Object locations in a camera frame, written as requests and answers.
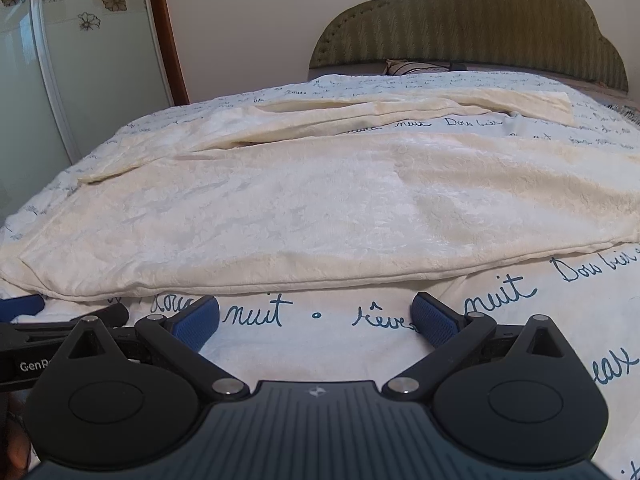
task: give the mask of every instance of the blue gripper pad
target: blue gripper pad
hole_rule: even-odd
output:
[[[213,296],[203,296],[164,324],[169,333],[199,352],[220,324],[220,307]]]
[[[416,295],[410,313],[412,323],[434,348],[444,345],[464,327],[458,320],[464,322],[463,316],[424,292]]]
[[[14,317],[27,314],[35,316],[44,308],[44,298],[39,294],[0,300],[0,323],[11,323]]]

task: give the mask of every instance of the ribbed gray surface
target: ribbed gray surface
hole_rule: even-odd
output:
[[[153,464],[93,473],[47,462],[28,476],[29,480],[605,478],[590,463],[535,473],[478,462],[444,440],[420,405],[386,400],[371,382],[263,383],[255,397],[213,408],[187,445]]]

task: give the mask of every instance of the white bed sheet with blue writing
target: white bed sheet with blue writing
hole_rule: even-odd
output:
[[[207,103],[171,108],[134,121],[80,163],[61,173],[46,189],[7,219],[0,244],[19,240],[32,222],[73,193],[78,178],[108,158],[120,139],[171,122],[181,124],[220,107],[266,102],[288,94],[309,98],[351,96],[417,88],[485,86],[565,91],[578,126],[491,113],[447,116],[431,121],[399,121],[369,131],[416,128],[473,132],[486,136],[523,136],[590,144],[598,149],[640,151],[640,132],[591,98],[542,76],[524,73],[421,74],[403,77],[324,76],[313,82],[283,86]],[[409,318],[416,292],[426,290],[458,312],[477,310],[498,323],[523,324],[532,314],[553,318],[583,360],[609,405],[609,427],[595,456],[613,478],[640,474],[640,245],[597,254],[563,256],[480,272],[439,283],[404,282],[340,290],[284,292],[219,297],[221,322],[201,354],[255,386],[258,380],[374,380],[382,385],[431,351]],[[0,282],[0,298],[25,293]],[[130,323],[152,313],[172,315],[196,298],[160,294],[152,298],[118,298],[130,304]],[[62,320],[102,304],[48,300],[36,317],[20,322]]]

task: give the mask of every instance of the cream blanket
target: cream blanket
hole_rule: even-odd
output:
[[[137,134],[0,249],[0,277],[74,301],[240,294],[439,279],[640,240],[637,155],[371,130],[491,110],[574,124],[563,93],[457,89],[281,100]]]

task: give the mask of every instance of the hand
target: hand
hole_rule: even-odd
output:
[[[20,400],[13,395],[9,395],[9,412],[14,415],[21,415],[23,407]],[[4,453],[2,460],[4,462],[4,471],[0,474],[0,479],[17,480],[22,478],[27,474],[31,443],[20,424],[12,420],[10,416],[7,417],[4,426],[3,445],[6,449],[2,450]]]

